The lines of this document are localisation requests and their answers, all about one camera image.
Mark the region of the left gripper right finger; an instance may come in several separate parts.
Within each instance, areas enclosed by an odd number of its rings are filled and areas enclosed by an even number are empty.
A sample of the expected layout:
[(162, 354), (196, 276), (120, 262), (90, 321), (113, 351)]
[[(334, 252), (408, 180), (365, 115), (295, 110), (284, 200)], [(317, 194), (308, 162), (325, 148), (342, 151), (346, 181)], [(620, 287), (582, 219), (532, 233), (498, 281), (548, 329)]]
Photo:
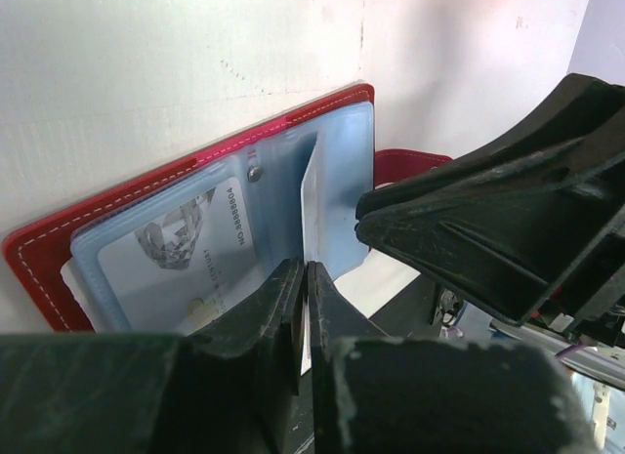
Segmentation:
[(388, 336), (307, 270), (319, 453), (594, 453), (562, 366), (510, 341)]

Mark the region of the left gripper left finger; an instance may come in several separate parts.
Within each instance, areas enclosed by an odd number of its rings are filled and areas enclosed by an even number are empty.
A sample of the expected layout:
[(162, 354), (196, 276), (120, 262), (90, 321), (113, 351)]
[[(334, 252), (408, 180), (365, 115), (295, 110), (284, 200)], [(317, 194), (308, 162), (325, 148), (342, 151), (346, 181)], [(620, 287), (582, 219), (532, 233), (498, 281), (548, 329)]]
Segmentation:
[(304, 265), (201, 330), (1, 339), (5, 453), (278, 453), (298, 392)]

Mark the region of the thin white card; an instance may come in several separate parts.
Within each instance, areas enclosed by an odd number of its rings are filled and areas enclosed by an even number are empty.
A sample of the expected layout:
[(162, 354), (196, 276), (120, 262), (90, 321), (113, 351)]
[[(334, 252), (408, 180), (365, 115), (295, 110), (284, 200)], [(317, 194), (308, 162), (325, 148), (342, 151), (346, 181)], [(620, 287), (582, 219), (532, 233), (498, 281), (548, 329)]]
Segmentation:
[[(310, 261), (316, 261), (318, 255), (318, 154), (319, 147), (316, 144), (312, 150), (309, 164), (304, 173), (301, 185), (301, 213), (302, 213), (302, 234), (303, 234), (303, 257), (307, 265)], [(303, 304), (303, 353), (301, 374), (304, 375), (312, 367), (311, 362), (311, 331), (310, 331), (310, 311), (308, 299), (304, 299)]]

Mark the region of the red leather card holder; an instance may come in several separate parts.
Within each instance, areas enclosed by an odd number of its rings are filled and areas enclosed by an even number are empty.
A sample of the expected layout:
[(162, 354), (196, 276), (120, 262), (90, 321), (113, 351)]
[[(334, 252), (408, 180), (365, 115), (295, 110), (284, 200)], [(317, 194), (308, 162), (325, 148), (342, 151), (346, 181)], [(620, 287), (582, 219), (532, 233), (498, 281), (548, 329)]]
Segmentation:
[(99, 251), (202, 187), (236, 178), (263, 271), (252, 294), (282, 261), (304, 260), (301, 185), (318, 144), (316, 262), (338, 278), (369, 252), (354, 233), (359, 198), (445, 162), (427, 152), (377, 150), (374, 122), (372, 86), (352, 85), (18, 229), (5, 239), (4, 257), (55, 330), (181, 333), (132, 329)]

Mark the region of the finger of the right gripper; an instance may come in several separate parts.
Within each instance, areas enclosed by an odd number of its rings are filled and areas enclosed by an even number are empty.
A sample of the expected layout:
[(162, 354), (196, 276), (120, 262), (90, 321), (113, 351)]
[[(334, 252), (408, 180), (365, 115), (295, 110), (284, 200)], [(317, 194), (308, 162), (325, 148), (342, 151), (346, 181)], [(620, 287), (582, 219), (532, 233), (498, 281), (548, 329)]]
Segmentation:
[(514, 324), (624, 293), (624, 90), (568, 74), (508, 132), (361, 197), (356, 236)]

